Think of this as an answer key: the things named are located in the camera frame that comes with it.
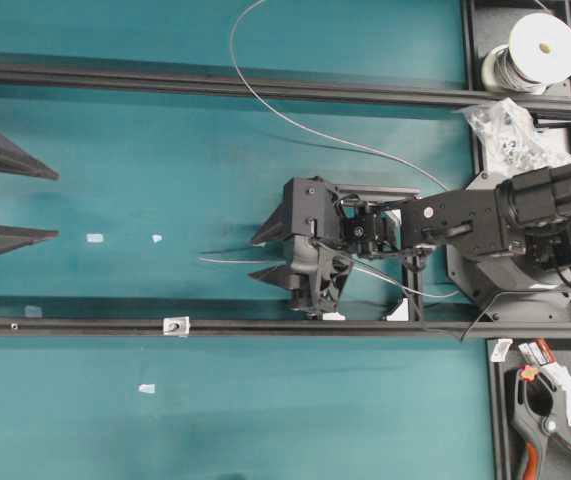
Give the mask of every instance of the screw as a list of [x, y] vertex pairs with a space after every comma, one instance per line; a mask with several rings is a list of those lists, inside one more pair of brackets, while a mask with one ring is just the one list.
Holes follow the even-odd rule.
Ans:
[[545, 429], [548, 432], [555, 432], [556, 431], [556, 422], [554, 420], [552, 420], [551, 418], [548, 418], [547, 420], [545, 420]]

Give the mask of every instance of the clear plastic bag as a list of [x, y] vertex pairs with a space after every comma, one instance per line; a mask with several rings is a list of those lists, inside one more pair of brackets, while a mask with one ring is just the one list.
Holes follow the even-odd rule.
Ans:
[[460, 110], [484, 147], [486, 170], [511, 177], [571, 163], [571, 155], [545, 146], [529, 112], [511, 98]]

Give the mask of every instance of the black metal frame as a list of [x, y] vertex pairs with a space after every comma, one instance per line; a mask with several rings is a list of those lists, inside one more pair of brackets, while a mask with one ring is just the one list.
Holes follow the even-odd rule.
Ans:
[[[327, 320], [201, 320], [191, 319], [189, 336], [328, 336], [328, 337], [428, 337], [440, 334], [460, 336], [466, 322], [381, 322]], [[571, 322], [486, 322], [479, 323], [468, 338], [535, 338], [544, 331], [547, 338], [571, 338]], [[24, 318], [0, 317], [0, 336], [47, 335], [163, 335], [159, 318]]]
[[[507, 5], [507, 6], [527, 6], [532, 7], [531, 0], [461, 0], [461, 15], [463, 18], [463, 45], [465, 49], [465, 61], [467, 66], [467, 90], [443, 90], [443, 89], [423, 89], [407, 88], [385, 85], [372, 85], [363, 81], [346, 82], [344, 77], [325, 75], [319, 80], [318, 75], [305, 74], [301, 72], [289, 72], [283, 78], [283, 72], [274, 71], [249, 71], [247, 72], [250, 82], [256, 91], [266, 97], [312, 100], [312, 101], [332, 101], [332, 102], [352, 102], [368, 104], [403, 104], [403, 105], [423, 105], [458, 108], [464, 106], [477, 105], [487, 101], [502, 98], [501, 95], [491, 94], [484, 91], [474, 90], [475, 85], [475, 65], [478, 59], [475, 56], [475, 41], [478, 32], [475, 30], [474, 12], [476, 5]], [[554, 10], [562, 16], [571, 26], [571, 0], [548, 0]], [[144, 92], [171, 92], [206, 94], [217, 96], [249, 96], [250, 93], [242, 82], [234, 75], [229, 68], [218, 68], [211, 66], [196, 65], [174, 65], [151, 62], [131, 62], [119, 60], [97, 60], [87, 58], [69, 58], [53, 56], [34, 55], [6, 55], [0, 54], [0, 84], [10, 85], [35, 85], [42, 87], [79, 87], [92, 89], [118, 89], [134, 90]], [[571, 137], [571, 96], [551, 97], [514, 95], [512, 96], [522, 106], [527, 107], [538, 121], [561, 120], [569, 124]], [[472, 156], [474, 169], [479, 172], [482, 169], [483, 158], [479, 143], [472, 140]], [[421, 286], [420, 275], [408, 275], [404, 272], [404, 281], [410, 287]], [[197, 320], [195, 325], [202, 326], [203, 334], [233, 335], [435, 335], [435, 329], [448, 330], [461, 327], [451, 326], [449, 323], [429, 322], [430, 329], [425, 330], [416, 321], [418, 315], [412, 314], [412, 322], [385, 323], [379, 322], [370, 324], [369, 322], [343, 322], [338, 324], [321, 325], [309, 321], [298, 321], [292, 324], [279, 322], [261, 322], [243, 324], [238, 321], [219, 320]], [[73, 332], [76, 327], [51, 328], [48, 325], [60, 325], [59, 320], [39, 319], [42, 331], [52, 331], [57, 334]], [[117, 334], [131, 333], [139, 334], [154, 331], [161, 333], [161, 329], [156, 325], [158, 320], [149, 320], [153, 327], [143, 328], [141, 323], [122, 321], [122, 326], [112, 329], [106, 327], [100, 320], [88, 322], [82, 325], [78, 332], [85, 333], [85, 329], [95, 328], [94, 333], [101, 334], [102, 331], [115, 332]], [[220, 322], [231, 322], [225, 325]], [[0, 319], [0, 323], [6, 326], [5, 319]], [[496, 335], [518, 336], [523, 332], [530, 332], [536, 335], [565, 335], [571, 336], [571, 324], [558, 323], [536, 323], [509, 325], [498, 323], [492, 325], [479, 324], [472, 332], [472, 336], [491, 337]], [[197, 326], [194, 333], [199, 332], [201, 327]], [[37, 334], [36, 325], [30, 327], [32, 334]]]

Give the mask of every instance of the black aluminum extrusion rail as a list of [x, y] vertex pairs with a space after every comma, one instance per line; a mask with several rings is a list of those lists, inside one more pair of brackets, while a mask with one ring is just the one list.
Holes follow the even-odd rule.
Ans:
[[[301, 72], [290, 72], [290, 78], [277, 78], [283, 77], [283, 72], [269, 70], [248, 71], [248, 75], [258, 94], [288, 100], [462, 108], [504, 98], [484, 91], [338, 80], [356, 76], [323, 75], [324, 80], [318, 81]], [[44, 55], [0, 54], [0, 84], [251, 96], [231, 68]], [[511, 98], [535, 114], [571, 117], [571, 97], [516, 94]]]
[[[459, 335], [466, 322], [321, 321], [321, 320], [199, 320], [190, 321], [189, 336], [441, 336]], [[162, 336], [163, 321], [149, 319], [52, 319], [0, 317], [0, 336], [147, 335]], [[480, 322], [469, 333], [475, 338], [571, 338], [567, 322]]]

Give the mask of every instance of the white label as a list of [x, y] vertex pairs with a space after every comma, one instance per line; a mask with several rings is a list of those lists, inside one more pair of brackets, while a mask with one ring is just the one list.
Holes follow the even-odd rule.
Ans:
[[538, 365], [545, 365], [547, 363], [547, 360], [545, 359], [545, 355], [543, 355], [543, 352], [541, 352], [541, 349], [538, 348], [538, 345], [536, 344], [536, 342], [531, 342], [529, 344], [529, 350], [532, 352], [532, 355], [534, 355], [534, 358], [538, 362]]
[[521, 343], [518, 346], [518, 349], [521, 351], [521, 353], [523, 354], [523, 358], [525, 359], [525, 363], [529, 363], [530, 365], [533, 365], [536, 363], [536, 359], [534, 358], [534, 354], [532, 353], [532, 351], [529, 349], [529, 345], [526, 343]]
[[87, 238], [87, 243], [103, 243], [102, 233], [88, 233], [85, 238]]
[[512, 346], [514, 340], [511, 338], [499, 338], [494, 345], [494, 350], [492, 351], [492, 355], [489, 357], [491, 362], [494, 363], [502, 363], [505, 361], [505, 357], [507, 357], [507, 352], [509, 352], [509, 347]]
[[567, 405], [567, 423], [571, 427], [571, 375], [567, 367], [559, 365], [557, 362], [548, 363], [542, 367], [542, 370], [547, 373], [554, 382], [559, 385], [566, 395]]

